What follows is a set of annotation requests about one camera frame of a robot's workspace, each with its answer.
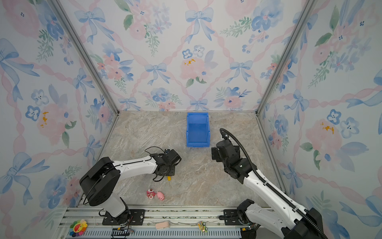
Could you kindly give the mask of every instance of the pink flower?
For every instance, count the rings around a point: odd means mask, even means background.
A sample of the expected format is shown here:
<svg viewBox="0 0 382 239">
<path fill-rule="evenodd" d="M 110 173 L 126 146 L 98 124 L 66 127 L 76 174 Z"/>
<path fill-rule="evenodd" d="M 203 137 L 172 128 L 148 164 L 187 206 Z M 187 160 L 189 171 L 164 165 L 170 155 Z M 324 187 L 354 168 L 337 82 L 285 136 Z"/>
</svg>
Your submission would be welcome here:
<svg viewBox="0 0 382 239">
<path fill-rule="evenodd" d="M 279 136 L 275 130 L 272 132 L 271 135 L 273 137 L 273 142 L 276 145 L 276 148 L 279 149 L 282 144 L 281 136 Z"/>
<path fill-rule="evenodd" d="M 235 109 L 235 108 L 240 108 L 241 106 L 241 99 L 237 96 L 230 96 L 230 97 L 227 97 L 224 101 L 224 105 L 226 108 L 232 108 L 232 109 Z"/>
<path fill-rule="evenodd" d="M 73 193 L 67 191 L 62 198 L 63 198 L 62 205 L 69 206 L 70 200 L 73 198 Z"/>
<path fill-rule="evenodd" d="M 249 0 L 249 1 L 232 1 L 228 0 L 225 2 L 225 10 L 233 17 L 233 19 L 238 20 L 243 18 L 244 16 L 250 14 L 253 12 L 257 4 L 256 0 Z"/>
<path fill-rule="evenodd" d="M 79 185 L 79 179 L 77 179 L 77 177 L 73 177 L 67 184 L 66 191 L 70 193 L 74 193 L 78 185 Z"/>
<path fill-rule="evenodd" d="M 171 101 L 161 102 L 158 104 L 159 109 L 169 111 L 170 109 L 175 109 L 175 103 Z"/>
<path fill-rule="evenodd" d="M 320 45 L 313 53 L 313 63 L 318 65 L 324 62 L 330 54 L 330 46 L 328 44 Z"/>
<path fill-rule="evenodd" d="M 111 66 L 113 68 L 116 68 L 119 65 L 119 62 L 117 60 L 114 60 L 114 55 L 111 55 L 108 57 L 107 55 L 104 55 L 105 58 L 105 65 Z"/>
<path fill-rule="evenodd" d="M 133 23 L 130 26 L 130 35 L 138 41 L 143 40 L 146 35 L 146 29 L 143 24 L 139 22 Z"/>
<path fill-rule="evenodd" d="M 40 21 L 32 4 L 24 0 L 3 0 L 3 6 L 8 22 L 18 33 L 38 38 Z"/>
<path fill-rule="evenodd" d="M 182 73 L 180 77 L 182 79 L 195 79 L 197 76 L 202 77 L 202 72 L 206 72 L 204 67 L 204 61 L 199 58 L 189 58 L 182 61 L 180 66 Z"/>
<path fill-rule="evenodd" d="M 355 23 L 352 23 L 351 26 L 348 26 L 347 23 L 344 26 L 337 26 L 334 30 L 333 36 L 329 40 L 329 45 L 333 47 L 333 50 L 339 52 L 344 45 L 348 45 L 350 38 L 352 36 L 352 29 L 356 26 Z"/>
<path fill-rule="evenodd" d="M 107 106 L 101 106 L 98 111 L 98 118 L 100 123 L 106 123 L 110 117 L 110 110 Z"/>
<path fill-rule="evenodd" d="M 98 64 L 98 69 L 99 70 L 106 70 L 106 68 L 105 68 L 105 64 L 103 64 L 103 63 L 97 63 Z"/>
<path fill-rule="evenodd" d="M 118 68 L 108 68 L 108 74 L 107 77 L 109 79 L 115 79 L 115 80 L 121 80 L 122 79 L 122 70 Z"/>
<path fill-rule="evenodd" d="M 271 63 L 270 64 L 270 67 L 267 68 L 267 70 L 275 70 L 277 67 L 277 64 L 276 63 Z"/>
<path fill-rule="evenodd" d="M 151 11 L 149 5 L 146 3 L 146 0 L 141 0 L 141 2 L 134 2 L 134 6 L 131 6 L 131 12 L 134 13 L 135 22 L 150 23 Z"/>
<path fill-rule="evenodd" d="M 312 143 L 313 149 L 320 153 L 316 157 L 316 160 L 320 161 L 320 167 L 330 167 L 334 171 L 335 165 L 341 162 L 341 159 L 335 156 L 342 146 L 339 131 L 325 119 L 320 119 L 312 128 L 306 130 L 306 137 Z"/>
<path fill-rule="evenodd" d="M 51 145 L 56 145 L 65 132 L 65 124 L 71 125 L 72 110 L 66 105 L 48 104 L 41 110 L 37 127 L 40 133 L 49 138 Z"/>
</svg>

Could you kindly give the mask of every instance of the wall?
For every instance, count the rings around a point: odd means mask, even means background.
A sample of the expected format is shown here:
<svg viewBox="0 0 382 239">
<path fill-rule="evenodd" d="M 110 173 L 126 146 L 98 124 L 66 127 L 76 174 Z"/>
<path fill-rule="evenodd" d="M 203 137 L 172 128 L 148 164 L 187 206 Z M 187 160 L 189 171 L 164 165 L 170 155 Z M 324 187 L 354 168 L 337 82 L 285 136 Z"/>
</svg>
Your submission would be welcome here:
<svg viewBox="0 0 382 239">
<path fill-rule="evenodd" d="M 328 238 L 382 238 L 381 10 L 317 1 L 264 110 L 288 191 L 321 212 Z"/>
<path fill-rule="evenodd" d="M 61 3 L 121 110 L 237 111 L 257 109 L 305 0 Z"/>
<path fill-rule="evenodd" d="M 0 22 L 0 238 L 51 238 L 114 114 L 45 1 Z"/>
</svg>

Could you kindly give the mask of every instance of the black cable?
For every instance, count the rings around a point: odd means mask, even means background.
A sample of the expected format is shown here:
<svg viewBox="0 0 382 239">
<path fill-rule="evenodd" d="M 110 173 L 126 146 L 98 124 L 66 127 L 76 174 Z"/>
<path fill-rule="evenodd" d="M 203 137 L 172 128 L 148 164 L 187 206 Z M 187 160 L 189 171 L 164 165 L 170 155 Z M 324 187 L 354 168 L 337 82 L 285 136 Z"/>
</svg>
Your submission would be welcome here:
<svg viewBox="0 0 382 239">
<path fill-rule="evenodd" d="M 249 158 L 249 155 L 248 155 L 247 151 L 244 149 L 244 146 L 240 143 L 240 141 L 233 134 L 231 134 L 228 130 L 226 130 L 224 128 L 220 128 L 220 133 L 221 133 L 222 136 L 224 136 L 224 134 L 222 132 L 226 133 L 231 138 L 233 138 L 233 140 L 239 145 L 239 147 L 243 151 L 245 157 L 247 158 L 247 160 L 248 160 L 248 162 L 249 162 L 249 164 L 250 164 L 250 166 L 252 168 L 252 171 L 255 173 L 257 178 L 261 182 L 263 182 L 267 187 L 269 187 L 274 193 L 276 193 L 280 198 L 282 198 L 282 200 L 284 200 L 291 208 L 295 209 L 296 205 L 291 203 L 284 195 L 282 195 L 272 185 L 267 183 L 266 180 L 263 177 L 260 176 L 260 174 L 256 171 L 257 170 L 257 166 L 252 163 L 251 159 Z M 314 228 L 314 230 L 321 236 L 322 239 L 328 239 L 326 237 L 326 235 L 324 234 L 324 232 L 317 226 L 317 224 L 315 224 L 314 221 L 312 221 L 306 214 L 304 214 L 300 209 L 296 209 L 296 212 L 298 212 L 298 214 L 300 214 Z"/>
<path fill-rule="evenodd" d="M 158 149 L 162 150 L 163 153 L 165 153 L 164 150 L 163 150 L 162 148 L 157 147 L 157 146 L 151 146 L 151 147 L 148 147 L 147 149 L 144 150 L 144 151 L 145 151 L 146 153 L 148 153 L 148 154 L 150 154 L 150 153 L 147 152 L 146 150 L 148 150 L 149 148 L 158 148 Z"/>
</svg>

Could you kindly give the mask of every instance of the marble floor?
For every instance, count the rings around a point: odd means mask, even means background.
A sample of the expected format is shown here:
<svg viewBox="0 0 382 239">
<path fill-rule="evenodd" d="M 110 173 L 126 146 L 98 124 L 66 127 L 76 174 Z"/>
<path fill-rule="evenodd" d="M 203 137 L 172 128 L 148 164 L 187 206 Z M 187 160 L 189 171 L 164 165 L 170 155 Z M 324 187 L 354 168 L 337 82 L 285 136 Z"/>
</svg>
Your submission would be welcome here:
<svg viewBox="0 0 382 239">
<path fill-rule="evenodd" d="M 187 112 L 122 111 L 102 157 L 129 160 L 147 156 L 150 146 L 174 149 L 182 161 L 171 181 L 165 177 L 153 182 L 154 174 L 139 175 L 119 182 L 114 192 L 127 204 L 238 206 L 249 198 L 260 206 L 267 204 L 253 191 L 223 170 L 223 164 L 211 159 L 210 148 L 187 148 Z M 248 112 L 210 112 L 210 146 L 221 140 L 219 128 L 225 128 L 240 140 L 251 160 L 278 186 L 271 161 L 261 138 L 255 114 Z M 165 200 L 150 200 L 146 191 L 164 193 Z"/>
</svg>

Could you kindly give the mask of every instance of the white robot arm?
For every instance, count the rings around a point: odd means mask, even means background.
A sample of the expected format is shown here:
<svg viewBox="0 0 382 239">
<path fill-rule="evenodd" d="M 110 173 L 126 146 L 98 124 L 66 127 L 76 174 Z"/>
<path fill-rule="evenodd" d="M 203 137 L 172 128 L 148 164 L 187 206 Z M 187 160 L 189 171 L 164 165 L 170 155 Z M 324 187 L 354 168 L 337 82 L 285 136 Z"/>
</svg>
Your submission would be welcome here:
<svg viewBox="0 0 382 239">
<path fill-rule="evenodd" d="M 165 176 L 175 174 L 175 166 L 181 161 L 175 150 L 165 150 L 161 154 L 150 154 L 144 158 L 111 161 L 109 157 L 100 159 L 96 164 L 80 179 L 86 199 L 91 206 L 99 206 L 106 210 L 105 217 L 111 225 L 121 225 L 130 219 L 130 210 L 113 189 L 120 180 L 134 177 L 140 174 L 156 174 Z"/>
</svg>

